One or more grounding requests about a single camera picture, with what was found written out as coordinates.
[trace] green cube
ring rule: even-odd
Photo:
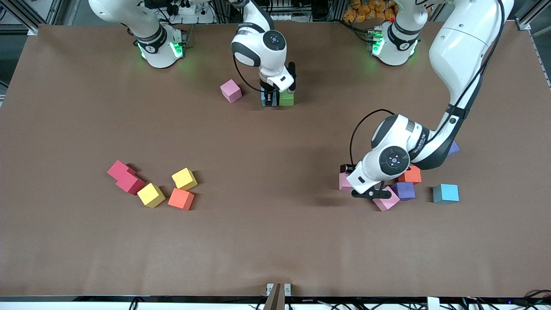
[[[279,93],[279,106],[295,105],[295,95],[288,92]]]

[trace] yellow cube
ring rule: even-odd
[[[166,199],[161,190],[153,183],[149,183],[142,188],[138,192],[138,196],[142,200],[143,204],[150,208],[158,206]]]
[[[197,181],[195,181],[193,173],[191,173],[191,170],[187,168],[173,174],[172,179],[174,180],[174,183],[176,183],[176,187],[181,190],[189,190],[197,185]]]

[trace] magenta cube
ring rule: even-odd
[[[130,173],[135,175],[136,172],[130,169],[127,165],[123,164],[121,161],[116,161],[111,168],[107,171],[108,175],[112,176],[115,180],[119,180],[124,173]]]
[[[388,211],[400,201],[400,198],[398,197],[398,195],[396,195],[396,193],[394,193],[390,186],[385,187],[385,189],[388,190],[392,195],[389,199],[373,199],[373,202],[377,205],[377,207],[379,207],[381,211]]]
[[[398,182],[390,185],[390,188],[402,201],[415,199],[415,188],[412,182]]]
[[[220,90],[230,103],[236,102],[242,96],[241,88],[232,79],[220,86]]]
[[[137,195],[140,189],[144,188],[145,186],[144,181],[140,180],[137,176],[130,173],[124,173],[119,178],[116,184],[123,191],[132,195]]]
[[[455,154],[459,152],[459,145],[455,143],[455,140],[451,143],[450,151],[448,152],[448,156]]]
[[[352,190],[352,185],[346,179],[349,175],[348,173],[339,173],[339,190]]]

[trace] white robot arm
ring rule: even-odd
[[[386,41],[376,55],[381,61],[400,65],[412,54],[413,42],[426,22],[425,8],[419,8],[422,5],[418,6],[414,1],[397,1],[413,17],[405,16],[407,12],[401,11],[393,25],[383,28],[382,36]],[[371,152],[347,177],[357,193],[363,194],[379,182],[400,176],[410,163],[426,170],[444,162],[480,89],[484,54],[503,27],[513,2],[455,0],[455,10],[438,32],[429,51],[434,71],[450,91],[450,103],[437,130],[429,130],[403,115],[387,117],[371,139]]]
[[[166,68],[183,57],[182,31],[161,25],[153,11],[138,7],[140,0],[88,0],[92,11],[110,23],[126,25],[142,51],[142,57],[155,68]]]
[[[243,9],[243,22],[231,42],[231,51],[241,63],[258,67],[260,80],[283,92],[294,78],[285,67],[287,42],[274,29],[272,18],[254,0],[230,0],[236,9]]]

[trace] brown tabletop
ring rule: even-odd
[[[44,26],[29,37],[0,118],[2,295],[522,296],[551,286],[551,93],[513,23],[457,136],[418,198],[380,212],[338,190],[357,122],[386,108],[434,128],[449,94],[430,67],[441,24],[387,67],[339,24],[280,23],[296,106],[261,107],[240,81],[235,25],[194,28],[174,66],[148,66],[123,27]],[[257,84],[258,71],[241,67]],[[228,79],[244,97],[229,104]],[[370,150],[378,115],[358,131]],[[192,211],[150,209],[106,174],[115,160]],[[461,202],[431,202],[458,184]]]

